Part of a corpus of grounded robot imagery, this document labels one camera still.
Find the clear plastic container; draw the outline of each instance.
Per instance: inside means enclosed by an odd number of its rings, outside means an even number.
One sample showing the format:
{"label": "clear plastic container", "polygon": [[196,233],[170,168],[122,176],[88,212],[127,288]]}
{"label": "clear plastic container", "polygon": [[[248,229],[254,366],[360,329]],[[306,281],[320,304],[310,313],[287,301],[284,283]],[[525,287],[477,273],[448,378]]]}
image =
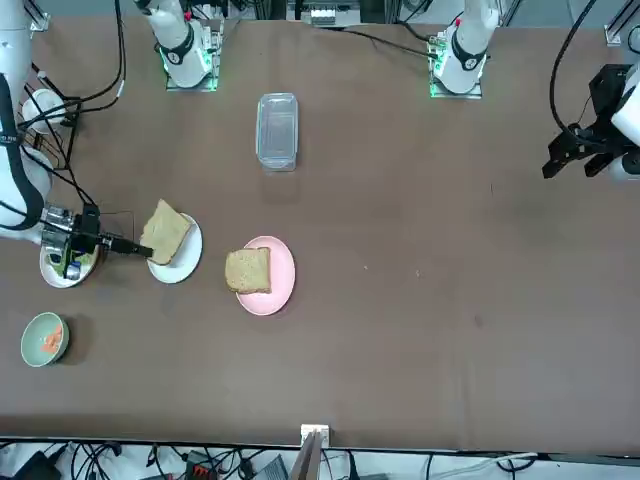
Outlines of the clear plastic container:
{"label": "clear plastic container", "polygon": [[298,154],[298,101],[292,93],[268,93],[258,102],[256,155],[270,172],[290,172]]}

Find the bread slice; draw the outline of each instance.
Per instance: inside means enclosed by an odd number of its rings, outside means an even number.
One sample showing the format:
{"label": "bread slice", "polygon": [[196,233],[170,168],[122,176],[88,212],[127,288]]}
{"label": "bread slice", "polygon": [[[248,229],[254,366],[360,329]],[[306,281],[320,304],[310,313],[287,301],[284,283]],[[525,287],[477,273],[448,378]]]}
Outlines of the bread slice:
{"label": "bread slice", "polygon": [[268,248],[243,248],[227,255],[224,276],[232,292],[271,293]]}
{"label": "bread slice", "polygon": [[150,260],[158,265],[168,265],[176,254],[191,222],[160,199],[158,206],[142,231],[140,245],[153,249]]}

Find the white plate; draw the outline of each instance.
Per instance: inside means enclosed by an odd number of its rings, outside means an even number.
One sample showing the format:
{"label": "white plate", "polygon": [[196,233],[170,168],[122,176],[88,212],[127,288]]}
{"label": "white plate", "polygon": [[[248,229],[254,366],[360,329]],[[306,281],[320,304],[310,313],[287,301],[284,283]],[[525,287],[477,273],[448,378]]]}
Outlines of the white plate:
{"label": "white plate", "polygon": [[42,273],[42,278],[51,285],[56,288],[69,288],[74,285],[79,284],[84,281],[85,278],[89,276],[89,274],[93,271],[96,266],[98,256],[99,256],[100,247],[96,247],[96,251],[93,255],[93,261],[88,265],[80,265],[80,278],[78,280],[69,280],[67,278],[62,278],[60,275],[56,273],[53,269],[47,257],[49,254],[45,251],[44,247],[40,248],[40,273]]}
{"label": "white plate", "polygon": [[169,265],[157,265],[147,260],[149,270],[162,283],[182,282],[193,273],[202,256],[202,231],[196,221],[186,213],[181,214],[191,222],[191,228]]}

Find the green bowl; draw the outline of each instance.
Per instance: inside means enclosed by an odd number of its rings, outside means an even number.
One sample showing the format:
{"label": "green bowl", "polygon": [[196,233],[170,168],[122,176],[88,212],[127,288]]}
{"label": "green bowl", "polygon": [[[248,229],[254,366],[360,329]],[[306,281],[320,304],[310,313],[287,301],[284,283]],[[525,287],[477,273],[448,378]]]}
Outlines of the green bowl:
{"label": "green bowl", "polygon": [[[45,338],[62,325],[62,340],[55,353],[42,350]],[[22,334],[20,353],[22,359],[30,367],[43,367],[57,361],[69,344],[69,327],[58,315],[51,312],[41,313],[29,322]]]}

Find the floor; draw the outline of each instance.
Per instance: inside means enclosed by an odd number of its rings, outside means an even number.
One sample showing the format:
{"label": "floor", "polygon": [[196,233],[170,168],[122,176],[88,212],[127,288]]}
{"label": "floor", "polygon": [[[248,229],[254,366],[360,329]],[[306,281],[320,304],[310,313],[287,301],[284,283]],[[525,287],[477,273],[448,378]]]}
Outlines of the floor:
{"label": "floor", "polygon": [[[44,451],[51,444],[23,444],[12,445],[0,451],[0,475],[13,475],[17,472],[21,465],[26,462],[30,456],[37,450]],[[47,452],[51,455],[59,447],[54,446]],[[56,467],[63,474],[62,479],[71,479],[71,457],[76,446],[71,444],[66,447],[65,452],[60,457]],[[180,452],[189,452],[191,448],[180,448]],[[159,472],[155,464],[147,467],[147,458],[149,455],[149,446],[125,446],[122,454],[116,459],[111,452],[106,456],[100,457],[100,465],[112,480],[126,479],[137,480],[146,478],[155,478]],[[219,453],[225,452],[225,449],[209,449],[210,455],[213,457]],[[243,457],[247,458],[255,450],[244,450]],[[349,476],[349,459],[344,451],[327,450],[327,459],[331,469],[329,470],[326,461],[321,464],[319,480],[342,480]],[[296,459],[294,451],[278,451],[269,450],[261,453],[252,460],[254,471],[258,472],[264,468],[277,455],[282,455],[284,465],[287,472],[291,472]],[[177,478],[184,472],[184,463],[182,460],[168,447],[162,447],[158,453],[160,466],[165,475],[174,474]],[[85,478],[87,470],[78,475],[79,468],[87,456],[78,453],[76,458],[76,475],[78,478]],[[423,454],[393,454],[393,453],[362,453],[354,452],[354,460],[359,476],[365,480],[402,480],[402,479],[423,479],[425,478],[426,465],[428,455]],[[431,480],[442,479],[445,476],[453,477],[453,471],[468,468],[477,465],[486,460],[484,457],[476,456],[472,458],[435,456],[430,469]],[[229,469],[230,460],[224,462],[225,469]],[[617,480],[637,479],[640,474],[638,467],[620,467],[611,465],[589,465],[581,463],[565,463],[551,461],[536,461],[530,468],[518,472],[516,478],[518,480],[604,480],[615,478]],[[482,480],[508,480],[510,474],[503,472],[495,463],[490,462],[486,467],[463,475],[461,472],[456,476],[464,479],[482,479]],[[227,478],[221,475],[221,480],[239,480],[237,475]]]}
{"label": "floor", "polygon": [[[513,18],[514,27],[564,27],[572,25],[582,8],[588,0],[522,0],[521,5]],[[89,15],[89,14],[111,14],[112,0],[38,0],[38,4],[43,9],[54,16],[56,15]],[[593,11],[587,16],[584,22],[585,27],[602,28],[603,25],[618,11],[624,0],[601,0],[596,4]],[[418,23],[449,23],[463,8],[464,0],[435,0],[429,11],[422,15],[414,16],[414,21]],[[135,14],[137,9],[132,0],[123,1],[125,13]],[[409,11],[403,9],[400,18],[406,18]],[[637,48],[640,48],[640,38],[633,40]],[[635,55],[627,52],[628,61],[634,61]],[[12,475],[38,448],[45,449],[49,444],[23,444],[13,445],[0,451],[0,474]],[[71,452],[74,447],[69,446],[60,459],[58,466],[64,471],[64,479],[71,478],[70,461]],[[212,455],[223,450],[211,449]],[[146,460],[149,452],[147,446],[125,447],[123,455],[114,461],[107,458],[103,463],[103,468],[110,473],[112,479],[137,479],[153,477],[158,474],[155,466],[146,468]],[[295,453],[290,451],[280,452],[285,465],[290,471],[295,461]],[[278,452],[265,452],[255,459],[255,468],[259,470],[273,459]],[[321,469],[322,480],[337,480],[349,474],[349,462],[343,452],[327,452],[331,472],[323,464]],[[78,461],[84,461],[82,453],[79,454]],[[388,478],[424,478],[427,457],[414,454],[391,454],[391,453],[355,453],[355,459],[360,476],[384,474]],[[180,473],[184,467],[182,461],[168,448],[161,449],[161,466],[164,472]],[[456,458],[437,456],[434,458],[431,468],[431,478],[438,478],[438,473],[448,472],[454,469],[467,467],[481,461],[480,458]],[[606,465],[591,465],[581,463],[563,462],[536,462],[531,468],[519,472],[518,479],[582,479],[596,480],[605,478],[631,479],[640,476],[637,467],[616,467]],[[464,478],[483,478],[487,480],[507,480],[509,474],[501,471],[495,465],[490,465],[483,470],[466,475]]]}

